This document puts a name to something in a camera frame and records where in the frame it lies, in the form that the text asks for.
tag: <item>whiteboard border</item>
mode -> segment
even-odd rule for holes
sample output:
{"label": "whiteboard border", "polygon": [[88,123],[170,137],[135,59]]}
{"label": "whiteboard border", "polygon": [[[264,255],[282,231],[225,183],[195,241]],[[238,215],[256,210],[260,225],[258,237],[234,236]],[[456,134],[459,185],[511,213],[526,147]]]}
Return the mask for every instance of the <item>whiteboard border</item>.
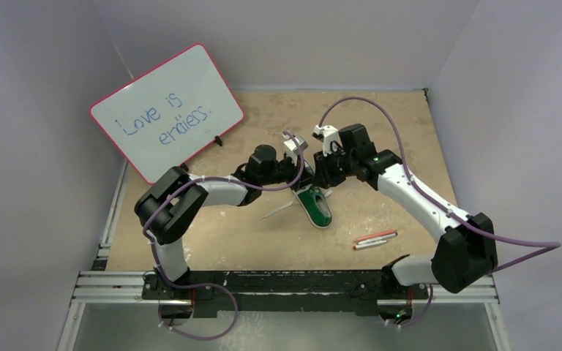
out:
{"label": "whiteboard border", "polygon": [[[110,135],[107,133],[106,129],[100,124],[100,122],[94,117],[94,115],[91,113],[91,109],[94,108],[95,105],[98,105],[99,103],[103,102],[104,100],[108,99],[109,97],[112,97],[114,94],[118,93],[119,91],[121,91],[123,88],[126,88],[127,86],[129,86],[130,84],[136,82],[137,80],[140,80],[141,78],[145,77],[146,75],[150,74],[151,72],[153,72],[154,70],[160,68],[162,65],[166,64],[167,62],[173,60],[174,58],[180,56],[181,54],[187,52],[188,50],[194,48],[195,46],[201,46],[205,51],[206,51],[206,55],[208,55],[208,57],[210,58],[210,61],[212,61],[212,65],[214,66],[214,68],[216,69],[217,72],[219,72],[219,75],[221,76],[221,79],[223,81],[223,83],[225,84],[225,86],[227,86],[227,90],[229,90],[229,94],[231,94],[231,96],[233,97],[233,99],[236,101],[236,105],[238,105],[238,108],[240,109],[240,111],[242,112],[242,117],[231,127],[229,127],[227,130],[225,130],[223,133],[221,133],[219,135],[219,137],[223,136],[225,133],[229,132],[230,130],[232,130],[235,126],[238,125],[238,123],[242,122],[242,120],[244,120],[244,110],[242,109],[242,106],[240,106],[240,104],[238,103],[238,100],[236,99],[236,95],[233,94],[233,91],[231,91],[231,89],[229,88],[229,85],[227,84],[227,80],[225,79],[225,76],[221,73],[221,71],[219,70],[219,67],[217,66],[217,63],[214,61],[214,59],[212,58],[212,55],[210,55],[210,52],[208,51],[208,48],[206,48],[205,45],[201,44],[200,42],[196,42],[195,44],[189,46],[188,48],[185,48],[184,50],[180,51],[179,53],[177,53],[176,55],[171,56],[170,58],[164,60],[161,64],[158,64],[157,66],[155,66],[154,68],[150,69],[149,71],[143,73],[142,75],[136,77],[135,79],[131,80],[128,84],[122,86],[121,88],[115,90],[114,92],[110,93],[109,95],[107,95],[106,97],[103,97],[102,99],[96,101],[95,103],[91,104],[91,106],[89,107],[89,115],[91,116],[91,119],[93,119],[96,124],[100,127],[100,129],[102,129],[102,131],[109,137],[110,141],[113,142],[113,144],[115,145],[115,147],[117,147],[117,149],[119,150],[119,152],[121,152],[122,155],[124,155],[124,157],[126,157],[126,159],[128,160],[128,162],[130,163],[130,165],[132,165],[132,168],[134,168],[137,173],[139,173],[141,175],[141,178],[143,178],[143,180],[147,183],[147,184],[153,184],[152,182],[150,182],[147,178],[145,178],[145,176],[142,174],[141,171],[139,171],[139,169],[137,168],[137,166],[135,166],[134,163],[132,163],[130,161],[130,158],[128,158],[128,156],[126,156],[126,154],[124,153],[124,151],[119,147],[119,145],[117,145],[117,143],[115,142],[115,140],[113,140],[112,137],[110,137]],[[195,157],[195,155],[199,154],[200,152],[202,152],[203,149],[207,148],[208,146],[210,146],[210,144],[214,143],[214,139],[210,140],[209,143],[207,143],[206,145],[204,145],[202,148],[200,148],[198,151],[196,151],[193,155],[191,155],[189,158],[185,159],[183,163],[186,163],[188,161],[190,161],[193,157]]]}

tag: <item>metal frame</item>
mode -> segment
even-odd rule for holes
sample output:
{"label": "metal frame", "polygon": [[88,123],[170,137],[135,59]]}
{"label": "metal frame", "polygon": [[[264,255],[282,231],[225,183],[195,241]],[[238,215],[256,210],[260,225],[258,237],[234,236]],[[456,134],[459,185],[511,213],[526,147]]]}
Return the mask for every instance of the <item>metal frame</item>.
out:
{"label": "metal frame", "polygon": [[[124,161],[119,179],[113,194],[110,210],[102,233],[97,259],[106,260],[110,255],[113,236],[124,198],[126,183],[131,167]],[[70,302],[64,331],[59,341],[58,351],[73,350],[80,327],[81,317],[88,303],[159,303],[159,301],[143,300],[142,275],[144,272],[121,271],[81,271]],[[188,300],[163,301],[163,304],[190,305]],[[379,305],[404,304],[406,301],[379,300]],[[510,351],[507,331],[503,323],[501,310],[498,307],[498,292],[491,276],[485,276],[458,294],[451,294],[440,285],[434,286],[432,303],[483,303],[486,309],[490,329],[494,336],[498,351]]]}

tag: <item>wood surface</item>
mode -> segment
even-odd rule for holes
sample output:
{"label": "wood surface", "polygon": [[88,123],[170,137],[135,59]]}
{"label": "wood surface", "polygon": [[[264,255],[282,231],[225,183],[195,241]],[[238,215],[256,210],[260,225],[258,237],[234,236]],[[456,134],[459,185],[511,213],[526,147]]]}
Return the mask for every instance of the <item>wood surface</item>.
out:
{"label": "wood surface", "polygon": [[[412,171],[438,194],[455,202],[441,148],[423,91],[411,92],[238,92],[244,121],[215,144],[188,162],[190,172],[226,176],[248,160],[256,146],[269,144],[282,153],[281,131],[301,135],[310,145],[307,160],[321,148],[311,134],[322,113],[341,97],[359,95],[380,103],[394,119]],[[361,123],[367,127],[377,150],[399,154],[388,121],[373,106],[348,101],[326,119],[338,129]],[[108,271],[151,269],[149,245],[133,212],[135,202],[149,185],[130,170],[119,211]],[[435,243],[404,209],[369,185],[349,178],[333,189],[328,204],[333,223],[325,230],[314,228],[302,207],[289,208],[266,219],[261,217],[292,199],[290,190],[264,192],[249,206],[202,208],[184,236],[184,253],[191,269],[284,270],[380,268],[403,254],[429,254]],[[387,244],[359,252],[353,239],[382,230],[398,229]]]}

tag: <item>tabletop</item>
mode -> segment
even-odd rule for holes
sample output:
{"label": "tabletop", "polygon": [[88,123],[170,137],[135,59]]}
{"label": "tabletop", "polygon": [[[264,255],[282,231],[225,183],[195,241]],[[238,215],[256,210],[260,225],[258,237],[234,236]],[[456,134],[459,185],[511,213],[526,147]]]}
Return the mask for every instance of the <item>tabletop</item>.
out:
{"label": "tabletop", "polygon": [[[281,135],[289,130],[309,144],[306,160],[321,149],[311,134],[333,102],[351,95],[381,104],[394,119],[410,169],[448,201],[455,203],[449,174],[423,91],[406,92],[237,92],[244,120],[222,136],[223,146],[210,145],[187,164],[190,172],[226,176],[248,160],[256,146],[269,144],[282,154]],[[373,106],[347,101],[329,114],[325,124],[338,129],[366,126],[378,151],[399,154],[389,122]],[[147,271],[153,259],[134,213],[138,198],[149,188],[129,170],[117,217],[107,271]],[[184,236],[184,253],[196,270],[375,269],[403,254],[430,254],[435,243],[400,205],[355,178],[333,188],[327,198],[333,222],[325,230],[311,225],[298,203],[265,219],[271,210],[293,198],[289,189],[264,192],[254,203],[202,208]],[[399,235],[382,246],[352,250],[353,239],[382,230]]]}

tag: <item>wall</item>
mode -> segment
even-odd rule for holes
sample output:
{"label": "wall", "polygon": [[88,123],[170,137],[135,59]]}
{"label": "wall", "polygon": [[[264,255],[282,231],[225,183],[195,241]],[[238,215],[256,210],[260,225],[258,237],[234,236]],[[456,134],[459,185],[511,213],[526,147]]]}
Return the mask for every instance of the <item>wall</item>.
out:
{"label": "wall", "polygon": [[54,350],[121,157],[87,113],[127,74],[90,1],[0,0],[0,350]]}
{"label": "wall", "polygon": [[478,0],[94,0],[133,75],[195,42],[237,88],[424,88]]}
{"label": "wall", "polygon": [[[481,0],[430,104],[460,204],[562,241],[562,1]],[[501,262],[528,251],[499,246]],[[496,281],[513,349],[562,349],[562,248]]]}

